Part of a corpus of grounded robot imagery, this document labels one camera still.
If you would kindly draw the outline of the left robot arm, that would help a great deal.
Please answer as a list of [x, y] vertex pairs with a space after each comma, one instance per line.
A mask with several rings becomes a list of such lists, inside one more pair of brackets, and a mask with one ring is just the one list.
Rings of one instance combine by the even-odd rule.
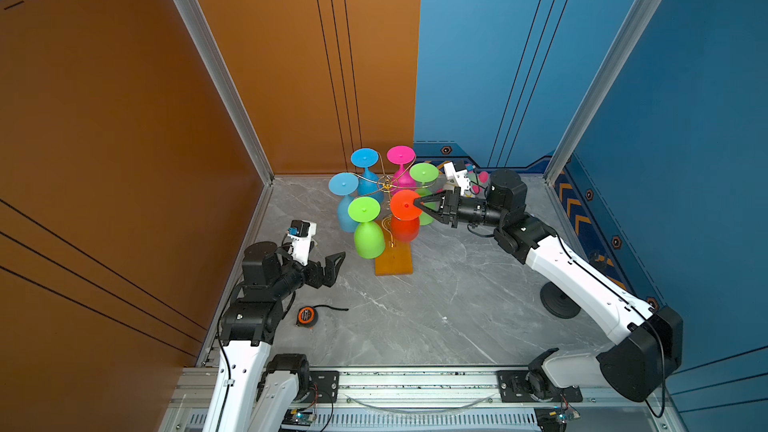
[[301, 287], [335, 284], [344, 252], [302, 264], [285, 247], [264, 241], [244, 253], [243, 294], [231, 300], [218, 321], [220, 362], [205, 431], [277, 431], [285, 413], [309, 392], [304, 354], [271, 357], [276, 332], [286, 317], [284, 300]]

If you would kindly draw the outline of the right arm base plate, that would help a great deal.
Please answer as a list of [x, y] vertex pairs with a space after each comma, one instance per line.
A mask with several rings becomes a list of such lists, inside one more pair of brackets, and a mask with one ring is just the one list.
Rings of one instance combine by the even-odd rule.
[[496, 379], [504, 403], [583, 401], [579, 387], [557, 388], [540, 372], [505, 369], [496, 372]]

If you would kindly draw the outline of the red wine glass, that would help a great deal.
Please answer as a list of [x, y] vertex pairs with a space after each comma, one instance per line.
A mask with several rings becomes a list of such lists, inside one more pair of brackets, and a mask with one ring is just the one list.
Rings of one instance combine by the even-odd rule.
[[397, 241], [412, 242], [418, 236], [422, 210], [414, 204], [417, 198], [419, 194], [413, 190], [400, 190], [390, 200], [390, 226]]

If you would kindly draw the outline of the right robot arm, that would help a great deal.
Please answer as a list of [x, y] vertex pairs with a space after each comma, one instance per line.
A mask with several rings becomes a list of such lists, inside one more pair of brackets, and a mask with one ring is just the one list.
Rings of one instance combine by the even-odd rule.
[[642, 403], [665, 393], [666, 380], [682, 363], [683, 319], [669, 306], [653, 306], [619, 287], [566, 245], [558, 232], [526, 210], [527, 186], [509, 170], [491, 173], [482, 198], [455, 190], [407, 200], [434, 220], [491, 228], [497, 245], [546, 278], [540, 300], [553, 316], [585, 312], [610, 344], [565, 353], [552, 348], [528, 365], [526, 381], [539, 401], [551, 401], [568, 387], [610, 387]]

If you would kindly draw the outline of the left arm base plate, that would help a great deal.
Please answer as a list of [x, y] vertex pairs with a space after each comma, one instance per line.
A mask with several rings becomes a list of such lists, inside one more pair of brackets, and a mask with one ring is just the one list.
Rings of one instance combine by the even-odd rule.
[[264, 372], [260, 381], [258, 400], [281, 398], [291, 405], [308, 406], [311, 403], [335, 403], [339, 387], [339, 373], [332, 370], [294, 372], [275, 370]]

